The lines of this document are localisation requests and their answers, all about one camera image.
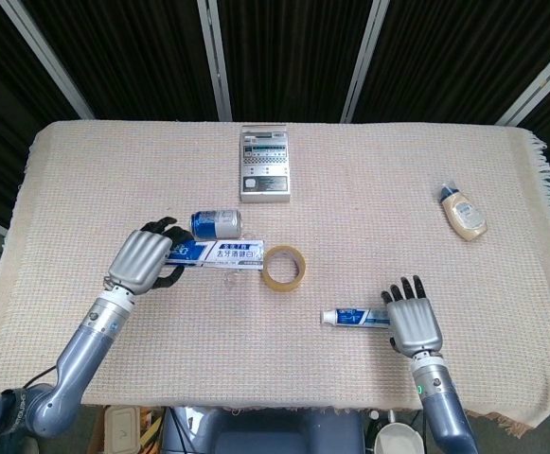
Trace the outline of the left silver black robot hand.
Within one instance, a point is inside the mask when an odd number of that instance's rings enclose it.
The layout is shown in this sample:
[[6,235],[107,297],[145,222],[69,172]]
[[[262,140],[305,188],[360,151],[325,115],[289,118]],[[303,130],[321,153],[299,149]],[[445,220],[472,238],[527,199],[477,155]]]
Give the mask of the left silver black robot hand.
[[193,239],[191,232],[177,225],[176,218],[148,222],[127,237],[104,277],[104,287],[124,288],[133,295],[170,288],[181,278],[185,266],[176,265],[169,275],[161,276],[169,254]]

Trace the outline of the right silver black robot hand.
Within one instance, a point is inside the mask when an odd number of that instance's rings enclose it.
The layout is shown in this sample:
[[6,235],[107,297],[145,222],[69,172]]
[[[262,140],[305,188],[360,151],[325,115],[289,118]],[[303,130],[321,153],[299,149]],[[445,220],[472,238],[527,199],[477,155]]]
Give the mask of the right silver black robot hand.
[[417,275],[412,281],[401,277],[400,285],[393,284],[384,290],[381,299],[390,319],[390,341],[395,351],[408,358],[424,352],[436,355],[441,351],[443,336]]

